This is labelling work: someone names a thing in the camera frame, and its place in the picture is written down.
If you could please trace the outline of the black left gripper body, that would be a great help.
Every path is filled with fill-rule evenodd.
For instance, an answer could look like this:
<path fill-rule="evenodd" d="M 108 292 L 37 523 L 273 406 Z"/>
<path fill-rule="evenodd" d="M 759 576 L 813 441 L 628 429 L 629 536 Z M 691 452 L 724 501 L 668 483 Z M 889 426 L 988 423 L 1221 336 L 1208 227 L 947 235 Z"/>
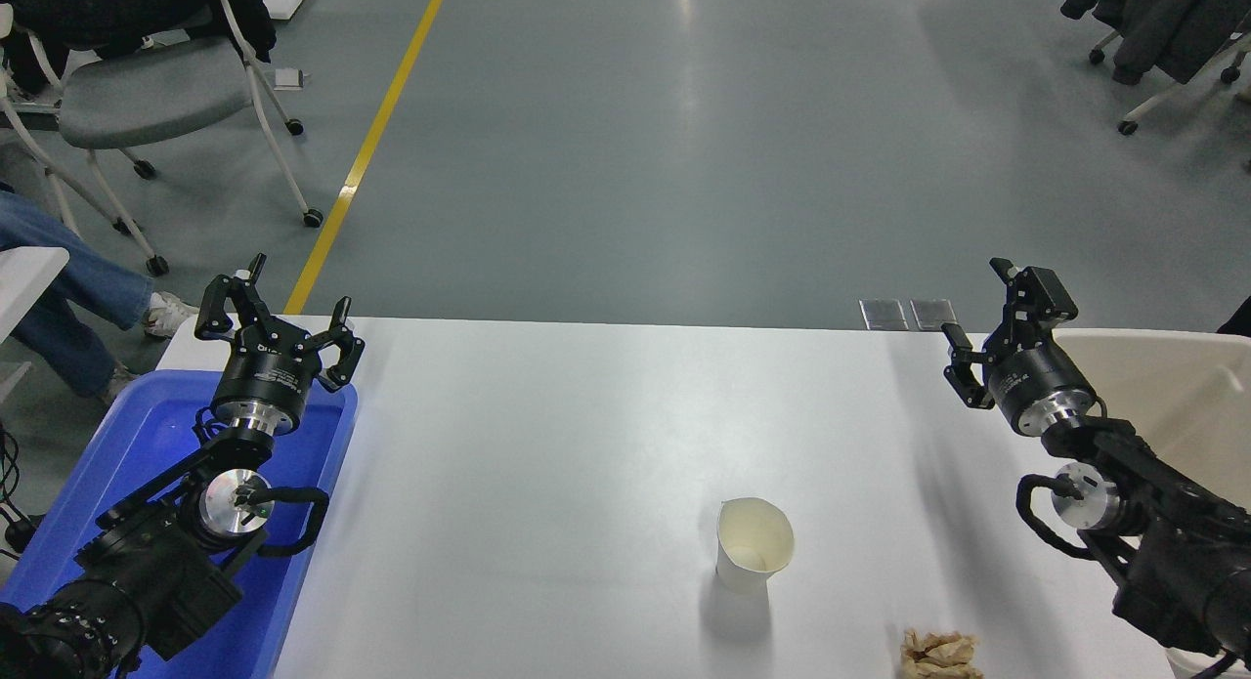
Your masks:
<path fill-rule="evenodd" d="M 311 381 L 322 371 L 322 359 L 309 340 L 310 333 L 291 323 L 238 328 L 213 398 L 215 416 L 228 419 L 243 403 L 261 403 L 286 419 L 300 419 Z"/>

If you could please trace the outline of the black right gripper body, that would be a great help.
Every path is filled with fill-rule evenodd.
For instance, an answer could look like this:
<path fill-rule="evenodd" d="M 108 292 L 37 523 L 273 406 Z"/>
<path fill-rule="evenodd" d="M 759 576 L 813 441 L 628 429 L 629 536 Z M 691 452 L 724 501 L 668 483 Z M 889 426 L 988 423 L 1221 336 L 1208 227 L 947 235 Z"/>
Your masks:
<path fill-rule="evenodd" d="M 987 406 L 1015 431 L 1046 431 L 1095 406 L 1095 386 L 1056 341 L 1020 346 L 991 338 L 985 349 Z"/>

